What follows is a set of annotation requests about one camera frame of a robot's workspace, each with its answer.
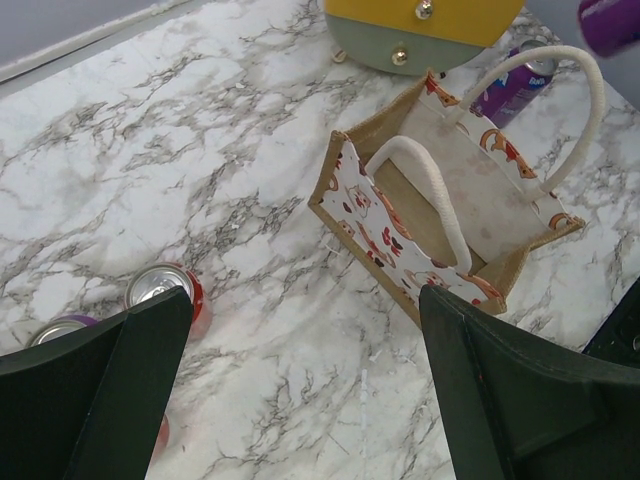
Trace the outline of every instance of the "jute tote bag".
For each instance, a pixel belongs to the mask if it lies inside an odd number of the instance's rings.
[[[582,66],[591,111],[573,151],[542,182],[471,104],[512,69],[549,57]],[[604,109],[598,65],[574,47],[509,58],[462,101],[428,74],[375,116],[332,133],[309,205],[418,325],[425,284],[503,313],[529,252],[584,226],[553,189],[584,158]]]

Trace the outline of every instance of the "yellow object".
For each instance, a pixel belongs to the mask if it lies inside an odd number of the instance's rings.
[[[325,0],[329,15],[454,42],[490,47],[525,0],[432,0],[433,14],[416,15],[419,0]]]

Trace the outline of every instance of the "metal stud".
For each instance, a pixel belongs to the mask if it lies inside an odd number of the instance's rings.
[[[427,20],[433,15],[433,5],[431,0],[422,0],[416,7],[416,17],[420,20]]]
[[[391,62],[396,67],[403,66],[404,64],[407,63],[408,60],[409,60],[409,54],[407,53],[407,50],[404,47],[398,47],[393,52],[393,55],[391,55]]]

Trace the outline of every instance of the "bag handle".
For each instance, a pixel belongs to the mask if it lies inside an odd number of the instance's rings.
[[[453,210],[453,205],[451,205],[449,192],[440,174],[440,169],[426,148],[412,138],[397,135],[388,140],[371,157],[365,167],[367,175],[373,178],[373,175],[385,160],[391,158],[391,155],[398,151],[412,156],[416,161],[416,165],[419,166],[419,174],[422,178],[416,178],[415,180],[418,185],[427,185],[428,187],[426,192],[421,191],[420,193],[425,196],[436,209],[438,215],[440,215],[444,233],[456,257],[456,266],[454,268],[458,273],[468,274],[471,270],[471,252],[469,252],[467,242],[462,236],[458,217]]]
[[[444,119],[447,125],[455,125],[456,122],[460,121],[462,116],[469,110],[469,107],[474,100],[482,95],[482,93],[502,75],[510,72],[516,67],[524,65],[525,63],[534,60],[544,60],[547,58],[573,60],[582,66],[589,83],[589,90],[591,93],[591,111],[589,113],[587,124],[582,131],[578,142],[575,144],[573,150],[564,163],[560,165],[558,170],[556,170],[556,172],[541,185],[523,192],[525,199],[529,202],[535,202],[549,194],[549,192],[555,189],[567,178],[571,171],[586,156],[589,146],[595,137],[598,126],[600,125],[600,122],[602,122],[606,103],[604,79],[602,78],[602,73],[600,72],[598,63],[589,53],[579,48],[569,47],[566,45],[539,47],[519,53],[505,60],[496,68],[491,70]]]

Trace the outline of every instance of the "white marble surface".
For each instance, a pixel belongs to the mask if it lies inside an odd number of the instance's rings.
[[[517,40],[450,72],[461,93]],[[453,478],[420,332],[305,207],[329,131],[410,80],[334,65],[314,1],[216,2],[0,100],[0,350],[63,313],[105,317],[158,259],[213,299],[152,480]],[[536,252],[505,319],[584,345],[640,274],[640,115],[610,88],[559,189],[589,221]],[[548,171],[588,110],[563,67],[509,127]]]

